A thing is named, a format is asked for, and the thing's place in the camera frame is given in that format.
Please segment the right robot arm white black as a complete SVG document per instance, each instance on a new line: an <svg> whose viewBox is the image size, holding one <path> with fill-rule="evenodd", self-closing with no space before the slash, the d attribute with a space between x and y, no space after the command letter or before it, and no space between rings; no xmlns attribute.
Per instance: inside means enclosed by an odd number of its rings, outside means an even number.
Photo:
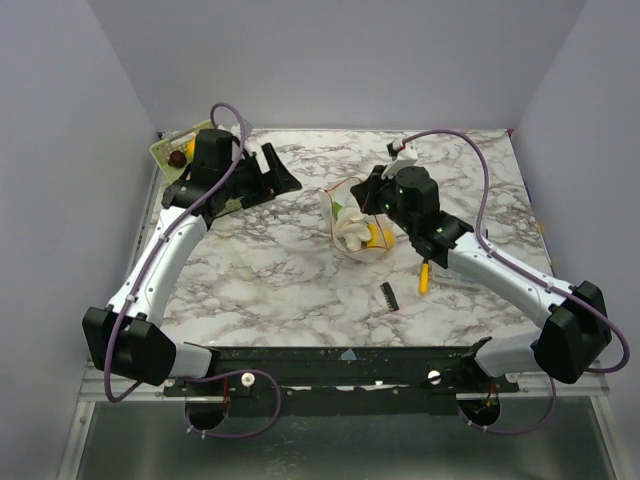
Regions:
<svg viewBox="0 0 640 480"><path fill-rule="evenodd" d="M480 392L508 373L544 372L575 383L612 339L604 322L604 295L584 281L573 286L524 264L494 245L483 246L474 228L440 207L438 185L426 169L410 166L384 177L376 166L352 187L365 214L386 215L409 238L416 252L453 270L506 300L536 326L531 334L489 339L473 347L473 359L460 367L460 379Z"/></svg>

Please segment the clear zip top bag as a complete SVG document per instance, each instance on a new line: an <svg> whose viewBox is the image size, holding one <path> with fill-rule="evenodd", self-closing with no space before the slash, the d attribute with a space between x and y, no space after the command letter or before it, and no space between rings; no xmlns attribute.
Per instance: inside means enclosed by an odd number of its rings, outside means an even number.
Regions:
<svg viewBox="0 0 640 480"><path fill-rule="evenodd" d="M318 197L333 247L354 261L373 263L391 252L396 236L382 215L361 212L351 193L351 188L361 183L360 177L348 177L319 189Z"/></svg>

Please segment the white toy garlic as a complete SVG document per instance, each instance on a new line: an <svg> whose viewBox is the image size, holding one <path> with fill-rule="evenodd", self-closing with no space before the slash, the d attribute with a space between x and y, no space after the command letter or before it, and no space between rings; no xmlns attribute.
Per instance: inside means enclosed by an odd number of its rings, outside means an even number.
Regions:
<svg viewBox="0 0 640 480"><path fill-rule="evenodd" d="M365 215L357 207L345 207L338 212L334 236L350 252L358 251L371 238Z"/></svg>

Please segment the yellow toy lemon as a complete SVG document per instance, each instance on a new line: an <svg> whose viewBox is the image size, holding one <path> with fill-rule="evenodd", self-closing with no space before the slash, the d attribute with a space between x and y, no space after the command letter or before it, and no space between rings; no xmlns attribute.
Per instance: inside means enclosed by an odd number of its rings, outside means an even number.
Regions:
<svg viewBox="0 0 640 480"><path fill-rule="evenodd" d="M371 238L366 242L368 249L391 250L395 246L395 235L390 227L368 224Z"/></svg>

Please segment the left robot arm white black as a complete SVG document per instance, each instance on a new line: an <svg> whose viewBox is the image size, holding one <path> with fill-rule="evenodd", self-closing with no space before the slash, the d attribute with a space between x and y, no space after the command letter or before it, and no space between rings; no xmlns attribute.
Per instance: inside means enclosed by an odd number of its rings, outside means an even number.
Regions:
<svg viewBox="0 0 640 480"><path fill-rule="evenodd" d="M193 143L193 160L164 191L153 235L129 277L103 308L89 308L82 327L96 368L158 386L187 378L201 395L214 393L222 380L211 349L177 344L162 330L164 312L176 281L215 219L301 189L270 143L257 156L240 151L237 136L202 129Z"/></svg>

